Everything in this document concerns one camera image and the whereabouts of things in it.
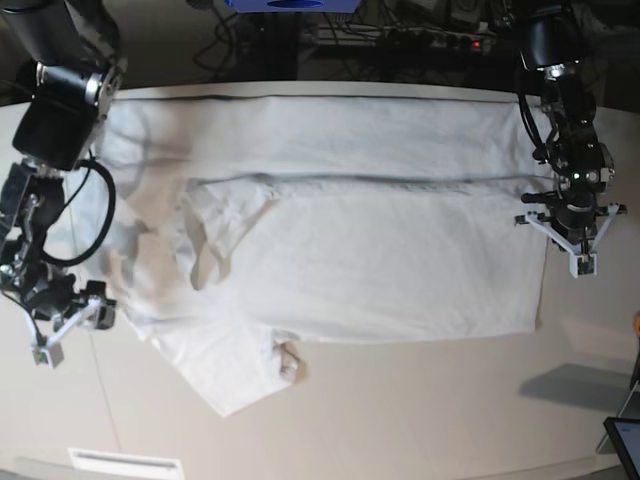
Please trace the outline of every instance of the black cable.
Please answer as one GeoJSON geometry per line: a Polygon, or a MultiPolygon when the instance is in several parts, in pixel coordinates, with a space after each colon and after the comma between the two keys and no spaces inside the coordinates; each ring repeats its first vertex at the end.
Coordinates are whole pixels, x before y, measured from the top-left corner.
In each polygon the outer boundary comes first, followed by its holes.
{"type": "MultiPolygon", "coordinates": [[[[340,48],[340,40],[338,39],[338,34],[336,33],[336,29],[333,28],[333,23],[331,22],[331,19],[329,18],[329,15],[327,15],[324,12],[322,12],[322,15],[324,15],[324,19],[326,20],[327,25],[329,25],[329,28],[331,29],[331,33],[333,34],[333,38],[336,41],[336,47],[340,48]]],[[[344,66],[345,71],[349,74],[351,79],[353,81],[357,82],[358,78],[353,74],[353,70],[351,70],[351,67],[349,67],[349,64],[347,63],[347,61],[342,57],[340,58],[340,60],[342,60],[342,65],[344,66]]]]}
{"type": "Polygon", "coordinates": [[[198,50],[198,52],[196,52],[196,54],[191,58],[191,61],[201,69],[206,70],[207,72],[211,72],[216,76],[219,76],[221,73],[224,72],[224,67],[229,62],[229,60],[231,60],[231,57],[233,56],[233,53],[235,50],[235,42],[233,41],[233,35],[231,33],[231,29],[229,28],[228,22],[236,18],[238,14],[234,13],[233,15],[230,15],[229,17],[224,18],[220,13],[220,11],[213,4],[211,6],[211,11],[213,12],[213,14],[216,16],[218,20],[218,24],[214,29],[214,35],[216,38],[215,40],[213,40],[212,42],[208,43],[207,45],[202,47],[200,50],[198,50]],[[219,31],[220,29],[224,29],[224,36],[220,34],[220,31],[219,31]],[[217,67],[212,67],[202,62],[200,58],[203,55],[205,55],[207,52],[213,50],[218,45],[218,43],[222,43],[224,45],[227,45],[228,47],[222,62],[220,62],[220,64],[217,67]]]}
{"type": "Polygon", "coordinates": [[[20,303],[18,300],[16,300],[13,297],[10,297],[9,295],[7,295],[6,293],[4,293],[4,290],[2,290],[2,296],[4,298],[9,299],[10,301],[12,301],[13,303],[15,303],[16,305],[18,305],[23,311],[24,313],[27,314],[27,316],[29,317],[29,321],[31,322],[31,325],[33,325],[33,329],[36,332],[36,343],[38,344],[38,346],[43,346],[45,345],[47,342],[44,339],[44,336],[42,335],[42,333],[40,332],[40,329],[38,328],[38,324],[36,323],[36,321],[33,318],[33,315],[31,315],[31,312],[29,312],[29,310],[27,310],[27,307],[25,307],[24,305],[22,305],[22,303],[20,303]]]}
{"type": "MultiPolygon", "coordinates": [[[[96,159],[96,157],[93,155],[93,152],[91,150],[89,150],[89,161],[90,162],[94,162],[95,159],[96,159]]],[[[56,223],[60,219],[60,217],[62,216],[64,211],[67,209],[67,207],[69,205],[71,205],[71,202],[73,202],[75,200],[75,198],[80,193],[80,190],[82,190],[84,188],[84,186],[86,185],[87,180],[89,179],[89,174],[90,173],[91,173],[91,169],[87,168],[87,172],[84,174],[84,178],[82,179],[82,182],[80,182],[80,186],[78,188],[76,188],[76,191],[73,192],[73,194],[69,197],[69,200],[67,200],[65,202],[65,204],[62,206],[62,208],[60,209],[60,212],[58,212],[58,216],[56,217],[56,219],[53,222],[51,222],[51,225],[53,225],[54,223],[56,223]]]]}
{"type": "Polygon", "coordinates": [[[60,258],[52,257],[51,255],[49,255],[47,252],[44,251],[44,245],[43,245],[42,252],[40,253],[42,259],[47,263],[50,263],[52,265],[55,265],[61,268],[75,267],[76,265],[80,265],[82,262],[90,258],[94,253],[96,253],[98,248],[100,248],[100,245],[102,245],[102,242],[104,242],[104,239],[107,236],[109,229],[111,228],[111,223],[113,222],[113,215],[116,210],[116,184],[113,181],[113,177],[109,173],[109,170],[107,170],[100,163],[93,162],[90,160],[82,160],[80,162],[80,167],[85,167],[89,170],[95,170],[95,172],[98,175],[100,175],[104,180],[104,182],[106,183],[107,190],[109,193],[109,199],[107,204],[107,214],[105,216],[104,223],[102,224],[102,228],[100,229],[100,233],[96,237],[93,244],[88,249],[86,249],[83,253],[81,253],[75,258],[63,260],[60,258]]]}
{"type": "Polygon", "coordinates": [[[531,114],[531,108],[529,108],[529,104],[527,103],[527,97],[525,96],[522,90],[522,66],[519,66],[516,69],[514,85],[516,90],[516,95],[518,96],[518,106],[520,107],[520,116],[522,117],[522,122],[524,123],[524,128],[527,131],[527,135],[533,142],[536,149],[541,149],[541,152],[544,152],[544,142],[540,137],[540,132],[538,131],[538,127],[536,122],[531,114]]]}

